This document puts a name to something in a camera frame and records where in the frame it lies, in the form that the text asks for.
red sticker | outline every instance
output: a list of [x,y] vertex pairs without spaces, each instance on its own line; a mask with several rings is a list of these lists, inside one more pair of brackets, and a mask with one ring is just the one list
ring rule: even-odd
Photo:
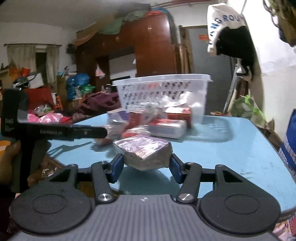
[[198,35],[198,39],[199,40],[203,40],[203,41],[208,41],[209,40],[209,36],[207,34],[199,34]]

blue bag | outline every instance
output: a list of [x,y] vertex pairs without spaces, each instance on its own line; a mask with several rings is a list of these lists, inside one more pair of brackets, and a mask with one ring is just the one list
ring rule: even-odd
[[70,101],[74,100],[76,96],[75,80],[76,80],[76,75],[70,75],[67,78],[67,82],[66,82],[67,100],[70,100]]
[[296,109],[293,110],[287,133],[279,150],[280,158],[288,165],[289,171],[296,181]]
[[89,84],[89,76],[87,74],[77,74],[75,78],[75,87]]

purple wrapped box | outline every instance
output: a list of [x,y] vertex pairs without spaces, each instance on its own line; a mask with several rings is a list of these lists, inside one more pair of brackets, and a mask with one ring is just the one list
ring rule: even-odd
[[173,152],[169,141],[136,135],[113,142],[116,154],[124,155],[124,163],[140,171],[168,167]]

wooden wardrobe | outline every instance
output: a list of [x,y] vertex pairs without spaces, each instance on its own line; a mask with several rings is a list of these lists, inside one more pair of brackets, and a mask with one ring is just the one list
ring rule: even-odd
[[[111,84],[109,55],[133,49],[136,56],[137,77],[181,73],[176,29],[167,14],[148,16],[133,22],[124,22],[117,35],[97,33],[88,42],[77,47],[78,73],[87,73],[90,84]],[[106,74],[96,79],[96,65]]]

green plastic bag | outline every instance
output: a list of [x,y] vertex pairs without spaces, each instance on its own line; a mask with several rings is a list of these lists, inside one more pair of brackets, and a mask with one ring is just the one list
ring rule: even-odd
[[235,100],[230,113],[234,117],[247,118],[258,127],[265,127],[265,116],[249,95],[241,96]]
[[83,85],[79,87],[79,90],[81,91],[81,95],[91,93],[95,87],[93,85]]

